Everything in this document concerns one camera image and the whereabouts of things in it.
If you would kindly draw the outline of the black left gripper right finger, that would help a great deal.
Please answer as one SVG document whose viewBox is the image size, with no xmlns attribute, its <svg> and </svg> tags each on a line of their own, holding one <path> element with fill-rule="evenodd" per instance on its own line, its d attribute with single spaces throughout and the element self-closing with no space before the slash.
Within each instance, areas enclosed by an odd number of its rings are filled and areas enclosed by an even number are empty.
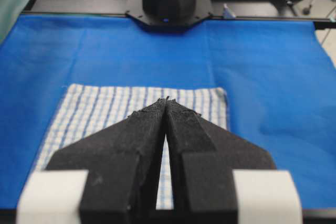
<svg viewBox="0 0 336 224">
<path fill-rule="evenodd" d="M 296 186 L 268 151 L 176 101 L 166 105 L 174 208 L 190 223 L 302 223 Z"/>
</svg>

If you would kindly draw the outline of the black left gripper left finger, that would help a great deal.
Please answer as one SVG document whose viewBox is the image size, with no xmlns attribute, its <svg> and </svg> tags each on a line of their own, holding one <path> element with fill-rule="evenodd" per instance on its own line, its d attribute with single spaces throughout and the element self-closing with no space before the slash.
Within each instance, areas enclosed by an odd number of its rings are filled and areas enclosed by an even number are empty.
<svg viewBox="0 0 336 224">
<path fill-rule="evenodd" d="M 135 223 L 155 209 L 166 100 L 57 150 L 33 172 L 17 223 Z"/>
</svg>

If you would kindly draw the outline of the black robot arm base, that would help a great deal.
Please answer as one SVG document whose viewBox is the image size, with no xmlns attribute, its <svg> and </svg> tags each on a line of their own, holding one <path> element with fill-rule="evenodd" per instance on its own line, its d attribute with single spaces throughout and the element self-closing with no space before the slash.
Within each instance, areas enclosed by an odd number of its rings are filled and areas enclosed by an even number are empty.
<svg viewBox="0 0 336 224">
<path fill-rule="evenodd" d="M 213 15 L 211 0 L 127 0 L 125 14 L 148 28 L 185 30 Z"/>
</svg>

